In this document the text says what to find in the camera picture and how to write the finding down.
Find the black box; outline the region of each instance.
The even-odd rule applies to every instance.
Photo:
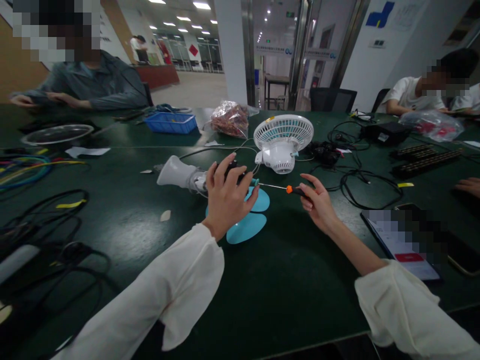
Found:
[[[387,146],[398,145],[405,141],[411,130],[396,121],[383,124],[368,125],[361,128],[360,136],[375,140]]]

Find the blue plastic basket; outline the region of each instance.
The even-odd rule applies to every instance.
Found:
[[[197,127],[195,115],[170,112],[157,112],[145,123],[154,133],[188,134]]]

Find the red counter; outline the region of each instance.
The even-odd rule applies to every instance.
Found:
[[[174,65],[135,66],[135,69],[140,74],[140,79],[148,83],[150,90],[180,82]]]

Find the white fan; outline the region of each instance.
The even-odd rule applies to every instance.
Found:
[[[260,152],[256,164],[265,164],[277,174],[288,174],[295,166],[295,156],[314,137],[312,123],[299,115],[272,116],[257,126],[253,133]]]

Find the plastic bag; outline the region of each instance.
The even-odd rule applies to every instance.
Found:
[[[399,123],[439,143],[451,142],[464,131],[459,120],[437,110],[404,113]]]
[[[240,105],[235,101],[223,100],[220,106],[213,111],[207,124],[210,124],[211,128],[218,133],[248,139],[249,116],[259,112],[254,107]]]

